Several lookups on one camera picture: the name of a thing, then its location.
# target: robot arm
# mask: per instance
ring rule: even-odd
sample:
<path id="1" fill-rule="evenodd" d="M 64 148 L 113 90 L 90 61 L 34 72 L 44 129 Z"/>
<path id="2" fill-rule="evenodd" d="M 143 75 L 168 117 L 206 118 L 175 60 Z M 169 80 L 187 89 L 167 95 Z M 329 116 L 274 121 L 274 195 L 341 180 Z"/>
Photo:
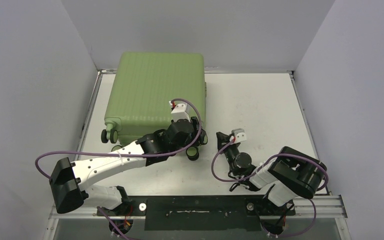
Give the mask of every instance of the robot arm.
<path id="1" fill-rule="evenodd" d="M 130 200 L 123 187 L 105 187 L 95 183 L 115 174 L 163 162 L 169 158 L 169 155 L 156 157 L 141 157 L 141 155 L 171 153 L 189 145 L 198 134 L 199 121 L 196 117 L 189 117 L 188 111 L 186 103 L 173 106 L 171 111 L 173 120 L 167 129 L 146 134 L 122 149 L 111 152 L 120 155 L 119 157 L 96 157 L 74 162 L 70 162 L 68 157 L 60 159 L 49 179 L 56 211 L 59 214 L 68 213 L 83 204 L 109 210 L 122 204 L 128 205 Z M 198 150 L 198 146 L 205 144 L 207 134 L 201 130 L 198 140 L 190 148 Z M 188 155 L 188 158 L 196 160 L 197 154 L 198 151 L 195 155 Z"/>
<path id="2" fill-rule="evenodd" d="M 309 159 L 325 171 L 327 169 L 319 160 L 287 146 L 281 149 L 282 156 L 273 158 L 266 165 L 261 163 L 256 167 L 252 165 L 252 159 L 247 153 L 238 150 L 240 142 L 247 139 L 243 129 L 232 130 L 230 135 L 217 132 L 216 136 L 219 150 L 232 142 L 232 145 L 223 152 L 229 163 L 228 176 L 233 179 L 251 176 L 239 183 L 254 192 L 271 185 L 267 198 L 278 207 L 298 196 L 312 199 L 324 177 L 322 171 L 314 164 L 293 156 Z"/>

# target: green suitcase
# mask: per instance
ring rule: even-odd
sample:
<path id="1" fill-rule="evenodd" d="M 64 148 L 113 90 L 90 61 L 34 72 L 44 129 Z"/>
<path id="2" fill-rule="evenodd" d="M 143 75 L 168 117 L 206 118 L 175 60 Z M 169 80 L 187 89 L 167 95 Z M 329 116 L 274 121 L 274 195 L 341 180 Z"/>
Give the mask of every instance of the green suitcase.
<path id="1" fill-rule="evenodd" d="M 105 112 L 103 143 L 127 145 L 166 129 L 169 101 L 183 98 L 206 119 L 204 58 L 198 53 L 125 52 L 121 56 Z M 196 116 L 193 109 L 191 117 Z"/>

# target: black panel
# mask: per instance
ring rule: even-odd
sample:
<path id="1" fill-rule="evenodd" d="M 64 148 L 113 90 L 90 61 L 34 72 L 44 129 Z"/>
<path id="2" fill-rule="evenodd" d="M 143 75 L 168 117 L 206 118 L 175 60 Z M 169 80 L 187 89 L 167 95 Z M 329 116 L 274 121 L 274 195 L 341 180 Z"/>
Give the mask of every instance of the black panel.
<path id="1" fill-rule="evenodd" d="M 260 216 L 281 216 L 286 205 L 277 207 L 264 195 L 219 196 L 129 196 L 133 202 L 131 216 L 146 213 L 146 231 L 208 231 L 245 229 L 260 231 L 255 212 L 247 210 L 247 204 L 255 204 Z M 146 202 L 146 211 L 139 211 L 139 204 Z M 110 216 L 124 216 L 107 211 Z M 294 215 L 291 210 L 287 215 Z"/>

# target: gray wall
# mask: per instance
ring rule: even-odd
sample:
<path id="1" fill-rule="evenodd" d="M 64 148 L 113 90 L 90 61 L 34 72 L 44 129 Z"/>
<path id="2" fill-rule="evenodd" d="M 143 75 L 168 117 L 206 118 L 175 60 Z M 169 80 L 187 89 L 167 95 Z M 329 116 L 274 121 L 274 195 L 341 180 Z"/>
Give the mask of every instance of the gray wall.
<path id="1" fill-rule="evenodd" d="M 205 65 L 295 70 L 334 0 L 62 0 L 99 69 L 125 51 L 198 52 Z"/>
<path id="2" fill-rule="evenodd" d="M 34 160 L 75 148 L 96 74 L 59 0 L 0 0 L 0 240 L 42 238 L 53 198 Z"/>
<path id="3" fill-rule="evenodd" d="M 295 78 L 353 239 L 384 239 L 384 1 L 336 0 Z"/>

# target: white table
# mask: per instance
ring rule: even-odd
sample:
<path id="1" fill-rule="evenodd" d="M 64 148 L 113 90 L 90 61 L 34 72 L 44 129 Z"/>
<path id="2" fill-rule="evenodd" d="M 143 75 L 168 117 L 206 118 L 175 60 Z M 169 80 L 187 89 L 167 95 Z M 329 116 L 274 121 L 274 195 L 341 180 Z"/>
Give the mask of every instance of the white table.
<path id="1" fill-rule="evenodd" d="M 102 143 L 100 137 L 114 78 L 115 74 L 102 76 L 83 139 L 85 152 L 108 153 L 115 145 Z M 122 172 L 97 184 L 123 186 L 130 196 L 264 194 L 267 188 L 251 192 L 238 187 L 229 192 L 231 184 L 216 180 L 211 173 L 211 160 L 217 152 L 216 132 L 229 134 L 236 128 L 243 128 L 247 133 L 248 140 L 241 143 L 239 150 L 250 154 L 254 165 L 265 162 L 283 146 L 315 156 L 288 73 L 211 73 L 205 75 L 205 81 L 208 144 L 200 148 L 197 161 L 190 161 L 181 153 L 165 162 Z M 215 172 L 228 179 L 228 170 L 225 156 L 219 156 Z M 327 194 L 327 190 L 317 193 Z"/>

